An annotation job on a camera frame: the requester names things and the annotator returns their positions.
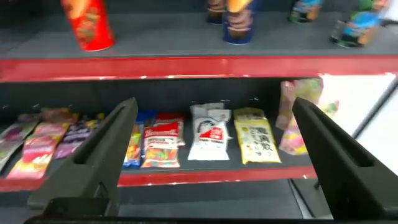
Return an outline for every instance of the red and white snack bag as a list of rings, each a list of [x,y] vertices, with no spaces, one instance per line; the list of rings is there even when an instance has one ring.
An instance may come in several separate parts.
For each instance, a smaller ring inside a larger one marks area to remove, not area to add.
[[[191,107],[194,137],[188,160],[229,160],[226,150],[230,136],[226,123],[231,118],[231,111],[207,108],[209,106]]]
[[[180,167],[178,163],[178,122],[146,128],[144,162],[141,167]]]
[[[185,141],[183,139],[184,117],[185,116],[183,114],[160,113],[156,116],[154,127],[177,122],[178,145],[184,146],[185,145]]]

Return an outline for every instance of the store shelf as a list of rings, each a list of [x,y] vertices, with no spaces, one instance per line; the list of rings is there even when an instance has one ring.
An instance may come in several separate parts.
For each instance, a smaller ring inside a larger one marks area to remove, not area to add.
[[[124,171],[120,186],[237,182],[315,177],[308,156],[290,156],[279,152],[282,164],[241,163],[241,153],[233,121],[229,122],[230,161],[187,161],[192,144],[189,106],[220,102],[229,109],[252,106],[262,108],[274,125],[278,114],[280,82],[283,78],[196,79],[196,80],[108,80],[102,82],[0,83],[1,123],[12,123],[17,114],[34,113],[40,107],[63,107],[80,113],[110,112],[119,102],[135,97],[140,110],[158,109],[163,113],[185,113],[185,148],[179,153],[181,169]],[[274,129],[276,144],[282,131]],[[13,158],[1,174],[0,191],[33,190],[44,181],[6,180],[4,177],[21,155]],[[49,173],[60,165],[52,162]]]
[[[398,33],[379,29],[374,42],[362,49],[344,49],[329,41],[340,13],[325,12],[317,21],[294,24],[284,12],[256,15],[250,44],[237,46],[222,39],[222,26],[205,22],[205,13],[111,14],[116,44],[100,52],[79,49],[65,16],[46,17],[29,40],[2,58],[184,57],[209,55],[396,55]]]
[[[119,179],[119,186],[245,182],[316,177],[308,155],[291,156],[286,152],[279,151],[282,163],[248,163],[243,165],[232,121],[228,123],[228,132],[232,137],[228,143],[227,150],[229,161],[188,161],[187,158],[190,146],[192,145],[193,133],[191,122],[186,122],[184,140],[186,140],[187,145],[178,150],[178,160],[181,168],[123,169]],[[275,139],[277,139],[276,145],[279,145],[283,132],[277,128],[274,128],[273,132]],[[45,180],[4,179],[20,158],[21,152],[11,159],[8,166],[2,172],[0,191],[34,190]],[[55,171],[64,160],[53,160],[46,171],[46,176]]]
[[[398,73],[395,27],[380,28],[367,47],[344,49],[328,38],[338,13],[310,24],[285,16],[258,13],[253,41],[230,45],[202,12],[111,14],[116,44],[100,52],[81,51],[63,15],[45,17],[29,22],[32,32],[2,30],[18,38],[3,41],[0,82]]]

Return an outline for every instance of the colorful snack packet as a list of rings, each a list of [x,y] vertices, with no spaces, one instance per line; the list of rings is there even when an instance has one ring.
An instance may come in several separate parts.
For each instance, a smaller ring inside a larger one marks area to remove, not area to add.
[[[301,97],[317,104],[324,87],[322,78],[308,78],[284,81],[281,83],[281,95],[279,115],[275,126],[282,130],[286,129],[293,117],[292,107],[296,97]]]
[[[80,146],[93,132],[95,123],[87,121],[71,124],[61,143],[58,145],[54,159],[61,159],[69,156]]]
[[[38,121],[14,123],[0,134],[0,139],[18,141],[25,139],[36,127]]]
[[[230,110],[208,110],[216,105],[191,106],[193,119],[193,144],[188,160],[229,160],[228,140],[230,136],[226,123],[231,118]]]
[[[0,139],[0,171],[2,171],[9,158],[23,143],[23,141],[7,141]]]
[[[44,176],[60,136],[31,136],[24,144],[22,158],[15,164],[8,179],[40,179]]]
[[[71,123],[77,122],[79,114],[71,113],[68,108],[43,108],[42,116],[49,123]]]
[[[141,167],[180,167],[178,163],[178,123],[146,128],[144,163]]]
[[[242,163],[281,162],[266,119],[235,120]]]
[[[142,137],[144,135],[144,126],[146,120],[147,114],[139,111],[137,114],[136,123],[131,133],[126,156],[124,157],[124,168],[139,168],[141,165],[141,157],[143,156]]]
[[[184,146],[185,142],[183,139],[183,129],[184,129],[184,115],[183,114],[168,114],[168,113],[160,113],[156,116],[154,126],[170,124],[173,122],[178,123],[178,145]]]
[[[339,101],[336,100],[335,102],[318,107],[329,117],[333,118],[338,111]],[[294,117],[290,120],[290,123],[282,136],[279,149],[291,155],[303,155],[308,153]]]
[[[63,136],[68,130],[69,123],[40,123],[35,131],[34,136]]]

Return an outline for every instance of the red shelf edge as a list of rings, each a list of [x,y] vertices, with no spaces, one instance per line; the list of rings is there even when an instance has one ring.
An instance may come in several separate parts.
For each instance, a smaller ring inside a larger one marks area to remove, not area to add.
[[[0,82],[316,77],[398,73],[398,55],[0,60]]]
[[[152,174],[122,174],[119,187],[150,185],[200,184],[219,182],[245,182],[279,179],[316,178],[312,166],[278,169],[212,170],[193,172],[168,172]],[[0,192],[35,190],[45,181],[42,179],[0,179]]]

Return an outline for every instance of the purple candy bag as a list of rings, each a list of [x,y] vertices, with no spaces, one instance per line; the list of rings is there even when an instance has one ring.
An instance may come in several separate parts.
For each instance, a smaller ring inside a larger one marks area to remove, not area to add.
[[[71,125],[65,137],[58,145],[54,159],[61,159],[73,153],[93,132],[94,127],[92,124],[90,122],[79,122]]]

